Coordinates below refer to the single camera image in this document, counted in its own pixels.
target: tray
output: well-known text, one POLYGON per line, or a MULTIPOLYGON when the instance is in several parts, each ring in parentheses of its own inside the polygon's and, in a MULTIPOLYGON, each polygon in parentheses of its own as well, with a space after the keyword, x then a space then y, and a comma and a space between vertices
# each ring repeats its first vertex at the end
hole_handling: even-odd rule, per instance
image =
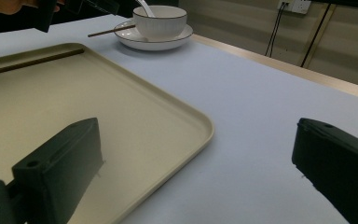
POLYGON ((119 222, 213 136, 204 114, 85 46, 33 50, 0 58, 0 179, 8 183, 17 161, 92 117, 106 163, 69 223, 119 222))

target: chopstick on tray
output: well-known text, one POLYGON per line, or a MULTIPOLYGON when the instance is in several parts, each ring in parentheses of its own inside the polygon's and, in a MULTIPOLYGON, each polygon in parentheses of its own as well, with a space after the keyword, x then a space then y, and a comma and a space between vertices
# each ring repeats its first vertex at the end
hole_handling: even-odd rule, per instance
POLYGON ((75 49, 75 50, 68 51, 68 52, 65 52, 65 53, 60 53, 60 54, 48 56, 46 58, 35 59, 35 60, 25 62, 25 63, 16 63, 16 64, 9 65, 9 66, 6 66, 6 67, 1 67, 0 68, 0 73, 12 71, 12 70, 16 70, 16 69, 20 69, 20 68, 24 68, 24 67, 29 67, 29 66, 32 66, 32 65, 40 64, 40 63, 47 63, 47 62, 59 60, 59 59, 62 59, 62 58, 67 58, 67 57, 74 56, 74 55, 81 54, 81 53, 84 53, 83 49, 75 49))
POLYGON ((128 29, 134 28, 134 27, 135 27, 135 25, 123 26, 123 27, 119 27, 119 28, 116 28, 116 29, 113 29, 113 30, 108 30, 108 31, 103 31, 103 32, 100 32, 100 33, 95 33, 95 34, 92 34, 92 35, 88 35, 88 37, 93 37, 93 36, 96 36, 96 35, 106 35, 106 34, 110 34, 110 33, 117 32, 117 31, 128 30, 128 29))

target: beige wall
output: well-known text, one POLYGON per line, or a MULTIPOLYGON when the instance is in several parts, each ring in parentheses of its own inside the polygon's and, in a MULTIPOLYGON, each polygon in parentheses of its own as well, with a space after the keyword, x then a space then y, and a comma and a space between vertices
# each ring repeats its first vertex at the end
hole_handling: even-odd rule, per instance
MULTIPOLYGON (((180 0, 198 35, 263 54, 278 13, 278 0, 180 0)), ((300 65, 324 4, 312 2, 307 15, 285 12, 272 57, 300 65)), ((308 68, 358 84, 358 8, 337 6, 308 68)))

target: wall socket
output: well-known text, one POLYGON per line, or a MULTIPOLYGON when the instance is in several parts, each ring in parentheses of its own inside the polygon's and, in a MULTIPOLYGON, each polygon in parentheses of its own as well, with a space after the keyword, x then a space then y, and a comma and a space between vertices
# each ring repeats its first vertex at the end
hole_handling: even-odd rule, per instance
POLYGON ((305 0, 280 0, 278 3, 278 9, 281 8, 282 3, 287 3, 284 8, 284 11, 291 11, 300 14, 307 14, 308 9, 310 8, 310 1, 305 0))

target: table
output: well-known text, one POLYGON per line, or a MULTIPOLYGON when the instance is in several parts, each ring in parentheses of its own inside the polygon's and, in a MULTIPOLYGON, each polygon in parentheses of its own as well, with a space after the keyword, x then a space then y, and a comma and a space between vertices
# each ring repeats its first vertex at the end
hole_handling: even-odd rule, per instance
POLYGON ((87 37, 125 20, 104 16, 54 25, 48 34, 0 34, 0 56, 84 44, 214 122, 212 143, 122 223, 347 223, 291 153, 300 118, 358 137, 358 86, 202 36, 159 52, 129 49, 114 35, 87 37))

